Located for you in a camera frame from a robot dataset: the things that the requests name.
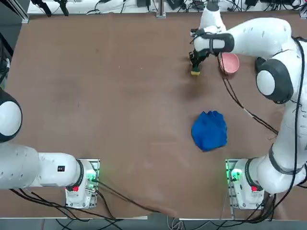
yellow sponge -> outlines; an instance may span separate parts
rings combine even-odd
[[[191,71],[192,76],[199,76],[201,72]]]

brown table surface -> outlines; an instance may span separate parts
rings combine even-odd
[[[231,28],[265,16],[286,19],[294,35],[307,36],[307,22],[292,11],[223,13],[223,21]],[[99,158],[100,180],[135,201],[171,216],[219,219],[227,190],[225,159],[265,155],[274,136],[229,97],[216,58],[203,63],[198,78],[190,76],[189,30],[200,18],[200,13],[168,14],[166,19],[153,14],[32,18],[22,26],[7,86],[24,114],[14,142],[37,151]],[[258,92],[254,59],[239,59],[231,80],[237,96],[279,128],[283,106]],[[201,152],[190,130],[200,112],[208,110],[224,115],[228,143]],[[63,188],[35,191],[64,203]],[[105,196],[117,217],[148,214]],[[0,217],[62,217],[10,191],[1,191],[0,197]],[[307,220],[305,197],[306,191],[294,188],[275,218]],[[94,211],[106,214],[102,202]],[[246,215],[236,212],[236,218]],[[228,199],[223,218],[231,218]]]

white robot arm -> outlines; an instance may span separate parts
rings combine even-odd
[[[99,160],[77,160],[65,153],[38,153],[11,144],[22,125],[17,101],[0,88],[0,189],[66,187],[66,205],[96,207]]]
[[[221,52],[261,57],[264,63],[256,75],[258,90],[268,99],[285,104],[285,113],[276,141],[260,158],[240,159],[232,179],[239,208],[255,209],[264,191],[275,194],[291,185],[295,164],[295,110],[302,72],[302,54],[291,37],[290,24],[277,18],[256,18],[225,30],[216,3],[208,2],[194,37],[192,74],[209,54]],[[307,52],[307,42],[300,41]],[[307,81],[303,81],[298,112],[297,170],[294,185],[306,178]]]

pink bowl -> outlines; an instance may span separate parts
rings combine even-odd
[[[228,74],[235,73],[239,69],[239,59],[235,54],[230,53],[222,53],[223,61],[220,61],[220,68],[223,70],[223,64],[224,64],[224,70]]]

crumpled blue towel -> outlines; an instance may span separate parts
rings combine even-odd
[[[192,126],[192,137],[202,151],[224,146],[227,143],[227,126],[217,111],[202,112]]]

